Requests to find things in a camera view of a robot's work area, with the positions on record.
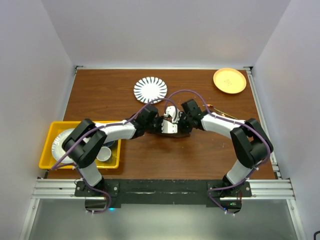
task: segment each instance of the wooden table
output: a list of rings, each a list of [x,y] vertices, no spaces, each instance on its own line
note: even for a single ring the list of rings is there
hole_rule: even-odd
[[[136,100],[133,87],[147,76],[165,81],[167,96],[181,89],[191,89],[201,94],[208,104],[238,119],[258,119],[248,76],[247,85],[239,94],[226,94],[213,83],[216,70],[150,70],[150,69],[99,69],[78,70],[65,112],[65,121],[123,120],[138,111],[143,104]],[[190,92],[179,93],[172,99],[177,105],[195,99]],[[164,101],[155,104],[160,115]],[[118,169],[101,170],[105,178],[115,179],[221,179],[236,160],[230,139],[213,132],[194,129],[190,137],[171,138],[153,134],[124,140],[121,145]],[[78,178],[75,171],[59,169],[50,171],[48,178]],[[274,179],[269,162],[251,177]]]

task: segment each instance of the black and white striped plate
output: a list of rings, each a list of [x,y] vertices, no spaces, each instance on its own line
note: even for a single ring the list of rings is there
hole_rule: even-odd
[[[147,76],[140,79],[133,88],[133,93],[137,100],[147,104],[151,100],[164,98],[167,95],[167,85],[158,77]],[[152,104],[159,103],[161,100],[154,101]]]

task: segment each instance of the white plate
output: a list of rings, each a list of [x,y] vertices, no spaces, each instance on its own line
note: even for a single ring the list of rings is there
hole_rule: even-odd
[[[67,129],[63,132],[61,132],[53,141],[52,146],[51,146],[51,153],[53,158],[58,161],[66,152],[65,150],[62,148],[62,143],[64,142],[64,140],[66,140],[66,138],[70,135],[70,133],[74,130],[74,128],[70,128]],[[74,161],[66,156],[65,159],[62,160],[61,163],[63,164],[71,164]]]
[[[153,99],[164,98],[167,95],[167,85],[158,77],[147,76],[140,79],[133,88],[133,93],[137,100],[147,104]]]

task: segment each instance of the plastic container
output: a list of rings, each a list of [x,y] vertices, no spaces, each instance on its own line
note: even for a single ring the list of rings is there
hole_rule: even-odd
[[[103,124],[114,123],[117,121],[94,121]],[[74,129],[80,121],[54,121],[51,123],[48,135],[46,137],[44,148],[39,161],[39,168],[50,169],[57,161],[54,159],[51,153],[51,146],[55,138],[67,129]],[[108,162],[101,162],[95,160],[98,169],[117,169],[120,161],[120,147],[121,140],[118,140],[117,148],[112,149],[112,160]],[[72,169],[72,166],[64,166],[61,169]]]

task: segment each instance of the gray wall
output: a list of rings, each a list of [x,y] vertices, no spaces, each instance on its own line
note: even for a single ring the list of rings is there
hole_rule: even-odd
[[[72,63],[253,66],[290,0],[42,0]]]
[[[18,239],[72,64],[40,0],[0,3],[0,239]]]
[[[284,178],[308,239],[320,230],[320,1],[292,0],[253,68]]]

